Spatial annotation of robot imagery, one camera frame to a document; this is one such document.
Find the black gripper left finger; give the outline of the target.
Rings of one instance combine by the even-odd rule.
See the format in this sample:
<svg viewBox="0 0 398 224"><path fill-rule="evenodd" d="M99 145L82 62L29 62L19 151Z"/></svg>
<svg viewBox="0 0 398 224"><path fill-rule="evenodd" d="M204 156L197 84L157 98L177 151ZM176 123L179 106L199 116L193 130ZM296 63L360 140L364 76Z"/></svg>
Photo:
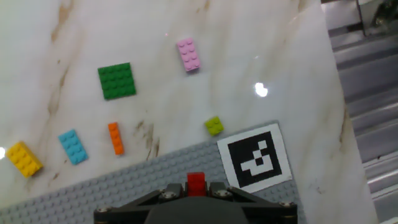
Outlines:
<svg viewBox="0 0 398 224"><path fill-rule="evenodd" d="M94 211L94 223L144 223L156 206L184 198L182 184L168 184L120 207L100 207Z"/></svg>

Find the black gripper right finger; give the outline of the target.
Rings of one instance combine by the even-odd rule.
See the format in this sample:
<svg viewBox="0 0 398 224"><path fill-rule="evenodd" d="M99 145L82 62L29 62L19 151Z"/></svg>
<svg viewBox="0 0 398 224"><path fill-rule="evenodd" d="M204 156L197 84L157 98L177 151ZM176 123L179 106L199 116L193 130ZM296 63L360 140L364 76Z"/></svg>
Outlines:
<svg viewBox="0 0 398 224"><path fill-rule="evenodd" d="M222 182L209 183L207 196L227 223L298 223L298 206L293 202L270 202Z"/></svg>

